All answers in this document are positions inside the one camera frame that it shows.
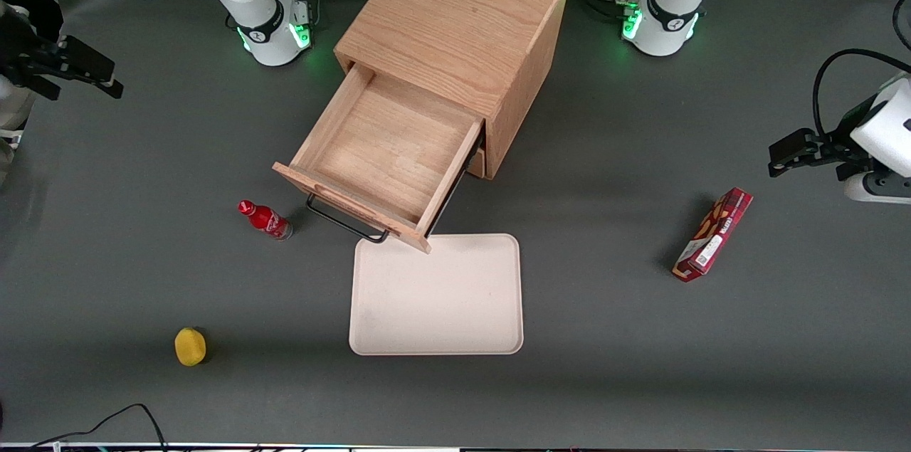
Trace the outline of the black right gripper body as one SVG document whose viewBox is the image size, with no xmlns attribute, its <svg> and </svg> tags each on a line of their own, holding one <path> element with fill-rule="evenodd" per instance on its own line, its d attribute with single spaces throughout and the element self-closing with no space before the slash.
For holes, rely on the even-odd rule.
<svg viewBox="0 0 911 452">
<path fill-rule="evenodd" d="M 6 81 L 42 81 L 43 75 L 66 79 L 66 36 L 39 36 L 27 10 L 2 2 L 1 75 Z"/>
</svg>

